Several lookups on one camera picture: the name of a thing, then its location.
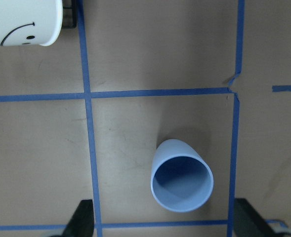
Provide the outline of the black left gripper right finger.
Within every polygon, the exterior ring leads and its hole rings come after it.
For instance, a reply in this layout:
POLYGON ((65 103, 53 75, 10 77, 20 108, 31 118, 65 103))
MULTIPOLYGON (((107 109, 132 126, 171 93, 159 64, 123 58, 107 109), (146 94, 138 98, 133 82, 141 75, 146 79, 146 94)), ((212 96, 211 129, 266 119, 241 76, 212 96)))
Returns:
POLYGON ((276 235, 245 198, 234 199, 233 230, 237 237, 274 237, 276 235))

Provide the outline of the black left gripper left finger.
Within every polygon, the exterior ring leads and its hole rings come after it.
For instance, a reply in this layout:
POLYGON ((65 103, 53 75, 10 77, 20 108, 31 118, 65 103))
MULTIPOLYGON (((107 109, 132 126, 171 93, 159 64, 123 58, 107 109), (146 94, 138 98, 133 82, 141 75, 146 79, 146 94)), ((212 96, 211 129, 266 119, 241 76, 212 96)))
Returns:
POLYGON ((92 237, 94 233, 94 209, 91 199, 81 200, 69 223, 64 229, 63 237, 92 237))

